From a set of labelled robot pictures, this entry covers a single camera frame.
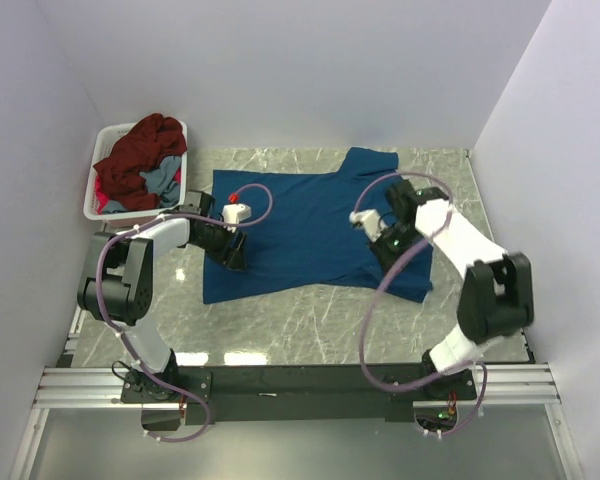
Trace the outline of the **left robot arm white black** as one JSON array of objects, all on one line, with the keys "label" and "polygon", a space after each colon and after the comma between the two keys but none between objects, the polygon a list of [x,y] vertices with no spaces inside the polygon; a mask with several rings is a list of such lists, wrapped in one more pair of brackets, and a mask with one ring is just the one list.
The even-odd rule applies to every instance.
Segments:
[{"label": "left robot arm white black", "polygon": [[193,245],[220,266],[246,269],[246,234],[239,230],[251,208],[233,195],[220,217],[211,217],[214,199],[203,192],[193,203],[159,214],[120,233],[92,237],[79,281],[79,306],[106,323],[132,358],[132,368],[147,374],[144,389],[156,401],[173,399],[180,388],[175,353],[148,317],[153,299],[155,260]]}]

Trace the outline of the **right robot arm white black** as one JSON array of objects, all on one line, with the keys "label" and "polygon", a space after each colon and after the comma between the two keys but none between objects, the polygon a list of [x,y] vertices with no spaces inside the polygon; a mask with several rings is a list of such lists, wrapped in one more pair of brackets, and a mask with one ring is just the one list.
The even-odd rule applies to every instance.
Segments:
[{"label": "right robot arm white black", "polygon": [[528,257],[510,253],[483,235],[455,207],[439,180],[417,189],[403,173],[395,175],[385,197],[395,219],[388,225],[374,209],[356,205],[350,223],[364,231],[384,273],[384,292],[407,264],[434,246],[459,273],[463,284],[456,323],[426,352],[419,374],[424,395],[440,399],[454,386],[453,374],[476,363],[491,346],[534,320],[532,268]]}]

